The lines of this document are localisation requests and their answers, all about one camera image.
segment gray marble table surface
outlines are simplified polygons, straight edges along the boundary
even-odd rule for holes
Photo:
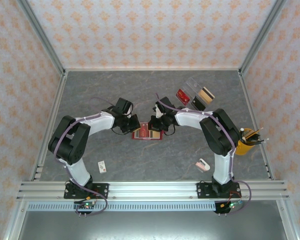
[[[100,97],[115,104],[119,97],[134,103],[133,112],[140,122],[154,115],[156,96],[167,96],[177,107],[176,92],[192,77],[215,96],[206,111],[222,108],[238,127],[253,128],[245,95],[236,71],[70,71],[65,83],[54,129],[61,118],[96,114],[109,107]],[[201,173],[195,163],[203,158],[210,166]],[[94,181],[174,181],[210,180],[214,172],[214,153],[202,131],[176,127],[172,136],[162,140],[133,140],[131,134],[116,135],[104,130],[90,136],[83,155],[85,166]],[[100,174],[98,162],[104,161],[106,173]],[[236,179],[267,179],[268,173],[259,146],[244,156],[234,157]],[[66,181],[65,170],[48,152],[41,181]]]

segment orange floral pattern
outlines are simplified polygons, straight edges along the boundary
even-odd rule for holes
[[[0,239],[31,174],[59,79],[17,1],[0,0]]]
[[[275,176],[288,180],[300,225],[300,0],[289,0],[244,76]]]
[[[239,68],[275,0],[29,2],[65,68]]]

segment red card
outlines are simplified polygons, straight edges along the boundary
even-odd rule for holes
[[[181,89],[178,90],[176,93],[176,97],[182,102],[183,105],[187,105],[190,101],[190,98],[182,91]]]
[[[148,138],[148,137],[149,137],[148,124],[143,123],[141,124],[141,128],[139,129],[139,138]]]

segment aluminum frame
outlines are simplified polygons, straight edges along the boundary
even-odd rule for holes
[[[28,201],[20,201],[16,203],[12,216],[8,223],[7,229],[5,231],[4,240],[16,240],[19,239],[22,225],[26,217],[28,209]]]
[[[198,67],[114,67],[114,68],[66,68],[68,72],[112,72],[112,71],[237,71],[237,67],[228,67],[228,68],[198,68]]]
[[[246,87],[246,84],[245,84],[244,77],[240,74],[239,71],[238,71],[238,75],[239,75],[239,78],[240,78],[240,82],[241,82],[241,86],[242,86],[243,93],[244,93],[244,96],[245,96],[245,100],[246,100],[246,103],[248,105],[248,109],[249,109],[250,116],[251,116],[251,119],[252,119],[253,127],[254,127],[255,130],[257,130],[257,129],[259,129],[259,126],[258,126],[258,123],[257,123],[257,119],[255,117],[255,114],[254,114],[253,106],[252,106],[250,98],[249,98],[249,94],[248,94],[248,91],[247,91],[247,87]],[[266,164],[267,170],[269,172],[270,178],[271,178],[271,180],[274,180],[275,179],[275,174],[274,174],[274,169],[273,169],[271,161],[270,161],[269,153],[268,153],[268,151],[265,148],[265,145],[263,143],[260,144],[259,146],[260,146],[260,150],[261,150],[261,154],[262,154],[264,163]]]
[[[54,95],[53,104],[52,104],[50,112],[49,112],[49,118],[48,118],[48,122],[45,127],[45,133],[43,136],[42,144],[41,144],[39,153],[36,157],[35,165],[31,171],[31,176],[29,178],[29,181],[33,181],[34,179],[40,178],[40,176],[41,176],[41,175],[40,176],[37,175],[37,172],[38,172],[37,169],[42,168],[45,163],[45,160],[46,160],[46,154],[48,151],[48,143],[53,134],[53,129],[54,129],[54,125],[55,125],[55,121],[56,121],[57,113],[58,113],[58,109],[59,109],[59,104],[60,104],[60,101],[62,98],[62,94],[64,92],[64,88],[65,88],[66,81],[67,81],[67,76],[68,76],[68,72],[65,72],[60,77],[59,85],[58,85],[57,91]]]
[[[64,67],[56,54],[52,44],[50,43],[44,29],[42,28],[41,24],[39,23],[34,11],[31,8],[28,0],[16,0],[19,3],[20,8],[23,10],[24,14],[28,18],[34,32],[37,34],[38,38],[40,39],[43,47],[45,48],[47,54],[49,55],[54,67],[60,74],[64,73]]]
[[[270,31],[271,27],[275,23],[277,17],[281,13],[281,9],[285,5],[287,0],[276,0],[274,3],[268,17],[266,18],[263,26],[261,27],[256,39],[254,40],[249,52],[247,53],[242,66],[239,68],[239,71],[242,75],[245,74],[246,70],[249,68],[249,65],[255,58],[259,48],[261,47],[262,43],[266,39],[268,32]]]
[[[201,198],[197,196],[197,181],[107,181],[110,202],[155,201],[227,201],[228,198]],[[287,183],[282,180],[247,180],[252,190],[251,200],[289,199]],[[241,184],[243,200],[249,197],[246,185]],[[24,181],[17,194],[17,201],[69,201],[64,199],[63,181]]]

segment clear plastic box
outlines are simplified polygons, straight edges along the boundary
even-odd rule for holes
[[[200,86],[192,77],[182,85],[176,97],[185,107],[199,111],[204,111],[215,98],[206,87]]]

